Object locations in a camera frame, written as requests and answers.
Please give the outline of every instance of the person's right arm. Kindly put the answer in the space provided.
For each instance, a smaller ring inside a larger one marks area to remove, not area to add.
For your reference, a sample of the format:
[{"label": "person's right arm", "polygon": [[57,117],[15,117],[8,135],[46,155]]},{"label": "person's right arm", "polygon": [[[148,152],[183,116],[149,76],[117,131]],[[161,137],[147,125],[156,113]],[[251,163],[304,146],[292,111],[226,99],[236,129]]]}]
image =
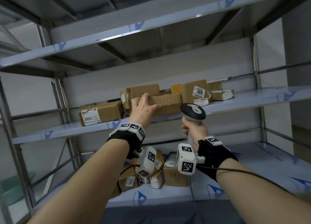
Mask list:
[{"label": "person's right arm", "polygon": [[[208,129],[183,118],[183,129],[189,129],[193,141],[208,136]],[[198,144],[193,145],[195,152]],[[254,172],[234,159],[226,159],[219,168],[239,169]],[[247,224],[255,223],[311,223],[311,205],[287,193],[274,184],[236,171],[218,170],[216,179]]]}]

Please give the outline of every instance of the person's left hand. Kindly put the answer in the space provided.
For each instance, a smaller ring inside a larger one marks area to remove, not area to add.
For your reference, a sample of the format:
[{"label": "person's left hand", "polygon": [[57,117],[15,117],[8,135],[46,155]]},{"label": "person's left hand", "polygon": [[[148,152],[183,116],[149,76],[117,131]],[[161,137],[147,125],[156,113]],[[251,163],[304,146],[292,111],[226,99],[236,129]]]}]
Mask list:
[{"label": "person's left hand", "polygon": [[141,97],[139,104],[137,104],[137,100],[134,100],[132,113],[128,122],[134,122],[141,124],[144,129],[150,125],[151,118],[155,110],[161,108],[161,105],[155,104],[150,106],[148,104],[149,94],[144,93]]}]

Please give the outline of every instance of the white marker cube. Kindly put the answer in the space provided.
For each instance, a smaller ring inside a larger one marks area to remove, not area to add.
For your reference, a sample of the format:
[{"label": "white marker cube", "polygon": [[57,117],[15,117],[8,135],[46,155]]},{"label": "white marker cube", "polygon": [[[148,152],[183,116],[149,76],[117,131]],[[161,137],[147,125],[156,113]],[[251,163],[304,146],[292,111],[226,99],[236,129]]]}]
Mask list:
[{"label": "white marker cube", "polygon": [[148,176],[153,173],[155,168],[156,150],[151,146],[145,146],[142,148],[141,155],[137,160],[137,164],[140,167],[136,167],[135,171],[141,176]]},{"label": "white marker cube", "polygon": [[205,137],[213,146],[222,145],[222,142],[216,139],[214,136]]},{"label": "white marker cube", "polygon": [[177,149],[177,168],[179,173],[192,175],[196,169],[196,156],[189,144],[181,143]]}]

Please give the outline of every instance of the hand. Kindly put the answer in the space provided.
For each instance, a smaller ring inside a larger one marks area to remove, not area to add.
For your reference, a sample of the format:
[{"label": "hand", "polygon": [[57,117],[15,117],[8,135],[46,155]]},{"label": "hand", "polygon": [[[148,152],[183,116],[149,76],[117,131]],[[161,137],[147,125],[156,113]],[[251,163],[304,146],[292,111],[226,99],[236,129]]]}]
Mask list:
[{"label": "hand", "polygon": [[191,121],[188,121],[188,119],[184,116],[182,118],[183,125],[181,125],[181,128],[183,128],[183,133],[186,136],[189,136],[188,133],[190,132],[190,136],[193,141],[193,150],[196,153],[199,150],[199,140],[205,140],[205,137],[208,136],[208,128],[203,124],[203,122],[200,122],[200,125],[197,126]]},{"label": "hand", "polygon": [[132,113],[129,120],[129,122],[141,124],[144,129],[147,129],[147,127],[150,125],[151,118],[155,110],[161,108],[161,105],[158,104],[150,106],[148,104],[148,97],[149,94],[144,93],[138,105],[137,100],[134,100]]}]

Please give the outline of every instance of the green object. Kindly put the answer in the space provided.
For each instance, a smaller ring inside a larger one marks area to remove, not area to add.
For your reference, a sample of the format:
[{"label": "green object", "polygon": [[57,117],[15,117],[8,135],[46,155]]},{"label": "green object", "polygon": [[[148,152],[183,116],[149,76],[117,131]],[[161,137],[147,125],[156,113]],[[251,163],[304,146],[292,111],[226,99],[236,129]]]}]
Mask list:
[{"label": "green object", "polygon": [[[32,180],[35,175],[35,172],[28,172],[28,177],[30,180]],[[2,187],[4,200],[7,206],[14,204],[24,198],[23,188],[17,175],[0,181],[0,185]]]}]

